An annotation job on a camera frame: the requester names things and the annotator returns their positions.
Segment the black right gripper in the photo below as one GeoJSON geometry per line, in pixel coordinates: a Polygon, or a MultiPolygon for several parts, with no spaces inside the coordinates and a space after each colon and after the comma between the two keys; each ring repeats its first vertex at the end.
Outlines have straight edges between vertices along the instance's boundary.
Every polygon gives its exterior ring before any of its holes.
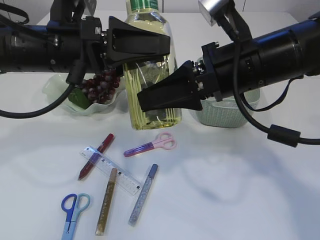
{"type": "Polygon", "coordinates": [[[258,44],[242,42],[238,60],[235,60],[236,46],[236,43],[222,47],[214,43],[202,46],[203,60],[186,61],[173,74],[137,94],[141,110],[201,111],[201,100],[214,97],[220,102],[234,95],[234,76],[240,94],[261,88],[263,64],[258,44]]]}

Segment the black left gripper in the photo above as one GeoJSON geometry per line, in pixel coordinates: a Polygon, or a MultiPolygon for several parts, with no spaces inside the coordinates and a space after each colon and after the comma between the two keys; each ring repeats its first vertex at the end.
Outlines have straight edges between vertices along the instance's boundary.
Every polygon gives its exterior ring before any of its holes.
{"type": "MultiPolygon", "coordinates": [[[[87,16],[50,17],[46,32],[53,44],[46,47],[46,71],[49,73],[100,73],[102,24],[87,16]]],[[[129,25],[114,16],[108,19],[106,64],[116,68],[130,62],[146,62],[167,56],[171,38],[167,35],[129,25]]]]}

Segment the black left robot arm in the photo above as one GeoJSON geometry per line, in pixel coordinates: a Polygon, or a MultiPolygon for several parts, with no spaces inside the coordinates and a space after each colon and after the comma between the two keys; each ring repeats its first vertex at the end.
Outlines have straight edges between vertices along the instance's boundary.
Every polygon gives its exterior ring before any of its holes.
{"type": "Polygon", "coordinates": [[[67,73],[84,55],[84,72],[100,74],[131,62],[160,60],[170,53],[171,38],[143,30],[114,16],[103,31],[98,17],[78,23],[49,21],[29,28],[48,38],[41,39],[9,27],[0,29],[1,72],[67,73]]]}

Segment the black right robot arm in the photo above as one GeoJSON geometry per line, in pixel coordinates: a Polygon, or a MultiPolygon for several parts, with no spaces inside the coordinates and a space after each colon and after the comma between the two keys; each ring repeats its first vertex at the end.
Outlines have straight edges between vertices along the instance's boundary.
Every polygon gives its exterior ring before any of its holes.
{"type": "MultiPolygon", "coordinates": [[[[202,110],[202,101],[233,95],[235,44],[202,46],[203,66],[188,60],[173,74],[143,89],[137,98],[142,111],[180,108],[202,110]]],[[[320,15],[247,40],[238,64],[240,93],[284,80],[320,73],[320,15]]]]}

